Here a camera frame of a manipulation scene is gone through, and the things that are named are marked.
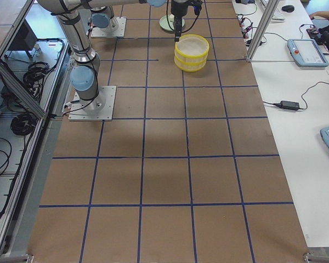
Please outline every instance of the keyboard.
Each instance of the keyboard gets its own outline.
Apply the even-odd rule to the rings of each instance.
[[[261,6],[263,9],[267,7],[268,0],[259,0],[261,3]],[[273,17],[272,17],[273,22],[284,22],[285,21],[285,16],[280,12],[280,9],[277,7],[274,11]]]

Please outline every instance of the person's arm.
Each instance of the person's arm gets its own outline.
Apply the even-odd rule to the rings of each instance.
[[[321,16],[322,18],[325,18],[329,20],[329,11],[317,11],[309,15],[309,18],[314,19],[315,16]]]

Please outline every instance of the black mouse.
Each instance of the black mouse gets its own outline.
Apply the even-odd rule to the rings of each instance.
[[[288,4],[288,5],[284,5],[281,10],[285,11],[285,12],[288,12],[288,13],[291,13],[295,10],[295,7],[291,4]]]

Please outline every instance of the white mounting plate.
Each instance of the white mounting plate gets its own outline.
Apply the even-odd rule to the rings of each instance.
[[[121,17],[118,18],[116,17],[117,21],[118,21],[118,28],[116,31],[107,33],[102,31],[100,28],[95,27],[93,28],[91,37],[92,38],[115,38],[115,37],[124,37],[124,33],[126,31],[126,21],[127,18]]]
[[[100,86],[100,92],[106,98],[105,106],[96,111],[94,115],[91,115],[90,112],[86,112],[81,109],[75,112],[69,113],[68,119],[70,121],[111,121],[112,115],[114,112],[115,97],[116,97],[116,86]],[[73,100],[79,100],[79,96],[75,93]],[[71,111],[81,108],[80,104],[72,104]]]

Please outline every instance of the brown tiled surface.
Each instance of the brown tiled surface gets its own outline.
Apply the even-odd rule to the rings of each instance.
[[[302,262],[232,4],[204,4],[190,33],[210,51],[196,73],[173,63],[173,34],[158,25],[165,6],[114,10],[128,18],[125,39],[92,39],[99,83],[118,86],[114,119],[63,120],[29,253],[44,263]],[[186,28],[193,18],[190,8]]]

